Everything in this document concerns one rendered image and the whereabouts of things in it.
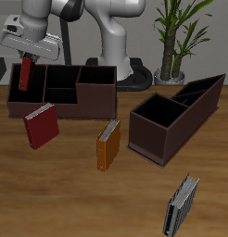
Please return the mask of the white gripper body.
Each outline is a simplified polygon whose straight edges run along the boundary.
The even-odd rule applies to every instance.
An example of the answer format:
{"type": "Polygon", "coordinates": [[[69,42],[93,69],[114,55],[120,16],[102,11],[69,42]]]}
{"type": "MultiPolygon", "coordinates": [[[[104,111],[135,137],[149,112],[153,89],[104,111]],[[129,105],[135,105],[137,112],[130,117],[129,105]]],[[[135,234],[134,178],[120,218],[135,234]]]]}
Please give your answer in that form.
{"type": "Polygon", "coordinates": [[[18,51],[46,59],[57,60],[59,56],[60,44],[49,37],[45,37],[39,42],[32,42],[20,36],[2,31],[0,44],[18,51]]]}

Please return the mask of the thin red book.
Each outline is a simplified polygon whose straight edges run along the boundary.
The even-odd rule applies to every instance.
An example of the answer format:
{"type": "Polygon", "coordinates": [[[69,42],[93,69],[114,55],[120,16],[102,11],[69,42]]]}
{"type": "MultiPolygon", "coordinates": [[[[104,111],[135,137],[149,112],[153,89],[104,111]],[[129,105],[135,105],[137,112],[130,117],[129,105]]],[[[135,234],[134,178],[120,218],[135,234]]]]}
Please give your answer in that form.
{"type": "Polygon", "coordinates": [[[31,83],[35,63],[27,55],[23,56],[20,78],[19,78],[19,89],[26,91],[31,83]]]}

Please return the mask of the orange book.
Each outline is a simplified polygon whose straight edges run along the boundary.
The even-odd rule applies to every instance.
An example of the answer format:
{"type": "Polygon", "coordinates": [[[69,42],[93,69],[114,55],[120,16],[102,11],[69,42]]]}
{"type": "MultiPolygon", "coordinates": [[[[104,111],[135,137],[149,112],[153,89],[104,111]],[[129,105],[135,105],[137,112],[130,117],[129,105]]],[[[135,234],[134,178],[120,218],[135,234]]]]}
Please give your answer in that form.
{"type": "Polygon", "coordinates": [[[106,172],[120,151],[120,121],[111,119],[96,137],[97,169],[106,172]]]}

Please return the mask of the dark brown desk caddy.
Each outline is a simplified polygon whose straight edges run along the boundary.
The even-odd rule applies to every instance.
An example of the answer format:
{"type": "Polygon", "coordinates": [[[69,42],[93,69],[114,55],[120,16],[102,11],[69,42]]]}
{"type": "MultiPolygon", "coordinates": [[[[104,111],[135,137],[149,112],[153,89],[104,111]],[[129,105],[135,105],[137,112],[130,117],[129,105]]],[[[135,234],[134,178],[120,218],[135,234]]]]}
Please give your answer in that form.
{"type": "Polygon", "coordinates": [[[171,98],[149,96],[130,111],[127,149],[164,168],[217,111],[224,79],[190,81],[171,98]]]}
{"type": "Polygon", "coordinates": [[[12,66],[7,93],[11,118],[21,118],[48,102],[58,119],[109,120],[117,117],[114,67],[37,65],[28,89],[19,89],[21,65],[12,66]]]}

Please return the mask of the green pot plant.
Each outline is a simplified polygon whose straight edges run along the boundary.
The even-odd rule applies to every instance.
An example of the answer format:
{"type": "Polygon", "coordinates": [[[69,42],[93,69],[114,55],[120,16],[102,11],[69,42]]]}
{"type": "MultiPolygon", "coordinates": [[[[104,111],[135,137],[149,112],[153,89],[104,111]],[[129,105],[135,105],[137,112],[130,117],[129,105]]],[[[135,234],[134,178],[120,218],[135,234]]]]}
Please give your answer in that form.
{"type": "Polygon", "coordinates": [[[202,0],[199,3],[193,0],[186,9],[182,9],[182,1],[163,0],[161,4],[164,6],[164,11],[157,8],[160,17],[154,21],[153,25],[158,30],[161,36],[159,40],[164,45],[158,78],[163,83],[177,79],[180,76],[183,58],[193,56],[192,49],[195,46],[209,41],[209,38],[204,38],[208,26],[194,35],[198,19],[189,25],[185,25],[185,23],[200,9],[211,4],[213,0],[202,0]]]}

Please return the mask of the grey plant pot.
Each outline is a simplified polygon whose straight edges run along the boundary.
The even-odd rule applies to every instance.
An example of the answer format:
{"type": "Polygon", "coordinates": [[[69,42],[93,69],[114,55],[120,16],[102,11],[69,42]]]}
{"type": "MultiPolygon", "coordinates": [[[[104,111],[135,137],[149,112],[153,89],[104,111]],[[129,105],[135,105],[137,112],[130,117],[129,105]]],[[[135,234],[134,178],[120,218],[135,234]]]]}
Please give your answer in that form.
{"type": "Polygon", "coordinates": [[[154,85],[183,85],[185,75],[183,72],[179,72],[179,76],[177,78],[170,78],[168,81],[163,81],[160,78],[161,70],[157,69],[154,73],[154,85]]]}

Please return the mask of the thick red book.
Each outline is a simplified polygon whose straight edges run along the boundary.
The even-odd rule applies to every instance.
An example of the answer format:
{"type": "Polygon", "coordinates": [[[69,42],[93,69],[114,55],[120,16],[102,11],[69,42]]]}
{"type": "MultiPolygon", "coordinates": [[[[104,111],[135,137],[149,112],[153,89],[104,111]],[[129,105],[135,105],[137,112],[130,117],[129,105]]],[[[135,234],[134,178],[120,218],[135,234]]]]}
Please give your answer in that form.
{"type": "Polygon", "coordinates": [[[45,103],[24,115],[23,121],[33,150],[59,135],[56,108],[50,103],[45,103]]]}

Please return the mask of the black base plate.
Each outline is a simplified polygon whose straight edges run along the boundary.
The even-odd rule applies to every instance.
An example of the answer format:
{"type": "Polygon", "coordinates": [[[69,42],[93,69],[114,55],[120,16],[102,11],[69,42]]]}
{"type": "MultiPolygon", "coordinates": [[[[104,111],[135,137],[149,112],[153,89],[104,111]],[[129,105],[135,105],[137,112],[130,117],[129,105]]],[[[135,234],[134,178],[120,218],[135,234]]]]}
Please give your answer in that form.
{"type": "Polygon", "coordinates": [[[79,83],[89,85],[100,94],[116,92],[142,92],[153,81],[152,73],[143,66],[140,58],[110,59],[92,57],[82,68],[79,83]]]}

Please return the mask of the grey black book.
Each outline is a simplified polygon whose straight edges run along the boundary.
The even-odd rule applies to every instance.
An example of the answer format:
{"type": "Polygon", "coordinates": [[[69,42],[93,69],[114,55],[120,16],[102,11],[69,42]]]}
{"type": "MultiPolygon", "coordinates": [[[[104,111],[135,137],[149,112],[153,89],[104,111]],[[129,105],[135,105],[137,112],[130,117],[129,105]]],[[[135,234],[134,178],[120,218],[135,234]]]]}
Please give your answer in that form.
{"type": "Polygon", "coordinates": [[[192,207],[197,186],[198,180],[187,175],[170,199],[162,231],[167,237],[174,237],[184,222],[192,207]]]}

